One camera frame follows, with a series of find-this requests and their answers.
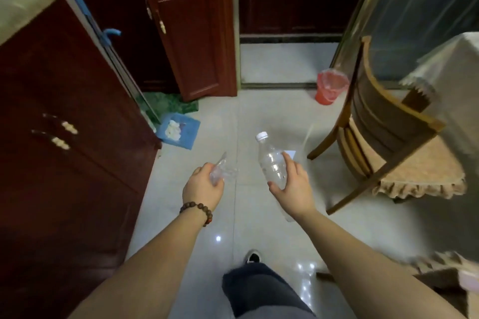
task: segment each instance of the person's left hand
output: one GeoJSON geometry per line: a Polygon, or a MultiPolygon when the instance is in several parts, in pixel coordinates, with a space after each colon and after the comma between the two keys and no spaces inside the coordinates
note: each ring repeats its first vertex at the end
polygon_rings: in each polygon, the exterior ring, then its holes
{"type": "Polygon", "coordinates": [[[214,166],[212,163],[205,163],[202,167],[195,169],[183,188],[183,203],[203,203],[211,211],[215,210],[223,196],[225,183],[223,179],[220,179],[216,186],[212,185],[209,175],[214,166]]]}

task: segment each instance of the white tile floor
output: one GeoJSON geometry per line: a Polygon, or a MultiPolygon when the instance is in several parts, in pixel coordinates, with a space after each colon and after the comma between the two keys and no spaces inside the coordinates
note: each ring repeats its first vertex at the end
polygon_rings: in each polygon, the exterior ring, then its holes
{"type": "MultiPolygon", "coordinates": [[[[251,248],[261,251],[265,262],[319,317],[354,317],[334,285],[315,280],[314,270],[323,268],[324,263],[300,227],[281,215],[257,163],[254,137],[258,132],[268,131],[276,146],[296,150],[314,122],[306,151],[329,133],[344,95],[330,106],[319,105],[313,96],[312,91],[250,90],[240,91],[236,98],[204,98],[200,111],[191,114],[201,121],[193,150],[164,145],[153,166],[128,257],[176,216],[183,186],[197,166],[216,162],[227,152],[229,162],[239,169],[237,179],[226,182],[215,219],[198,237],[170,318],[230,319],[221,277],[240,265],[251,248]]],[[[344,197],[357,183],[335,144],[305,165],[322,212],[326,204],[344,197]]],[[[459,249],[459,225],[450,203],[431,197],[394,205],[385,196],[366,195],[331,219],[373,248],[406,259],[459,249]]]]}
{"type": "Polygon", "coordinates": [[[316,82],[329,65],[338,43],[241,44],[243,83],[316,82]]]}

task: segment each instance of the green mat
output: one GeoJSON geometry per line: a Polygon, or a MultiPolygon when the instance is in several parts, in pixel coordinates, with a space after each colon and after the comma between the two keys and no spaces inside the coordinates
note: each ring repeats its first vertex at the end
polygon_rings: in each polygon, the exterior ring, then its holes
{"type": "MultiPolygon", "coordinates": [[[[166,94],[163,92],[144,92],[143,95],[159,118],[161,118],[161,115],[166,112],[179,112],[180,114],[186,114],[188,112],[198,111],[198,100],[183,102],[181,95],[178,93],[166,94]]],[[[149,111],[147,104],[145,104],[142,98],[137,98],[136,102],[139,104],[140,108],[146,112],[153,123],[159,124],[159,121],[156,121],[156,118],[149,111]]]]}

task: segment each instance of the shoe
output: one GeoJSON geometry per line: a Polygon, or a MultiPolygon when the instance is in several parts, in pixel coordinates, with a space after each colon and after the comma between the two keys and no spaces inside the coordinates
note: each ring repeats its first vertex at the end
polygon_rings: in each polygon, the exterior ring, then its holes
{"type": "Polygon", "coordinates": [[[246,263],[253,263],[253,262],[254,263],[262,262],[260,253],[255,249],[250,250],[248,254],[246,255],[246,263]]]}

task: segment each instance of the beige cushion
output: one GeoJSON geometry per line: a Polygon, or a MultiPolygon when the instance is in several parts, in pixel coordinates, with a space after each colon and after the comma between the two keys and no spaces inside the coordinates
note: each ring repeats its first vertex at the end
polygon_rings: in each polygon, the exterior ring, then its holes
{"type": "MultiPolygon", "coordinates": [[[[386,161],[362,137],[352,117],[349,123],[372,170],[378,171],[386,161]]],[[[466,192],[465,177],[461,163],[443,139],[436,136],[381,179],[373,193],[386,193],[391,198],[428,194],[449,199],[466,192]]]]}

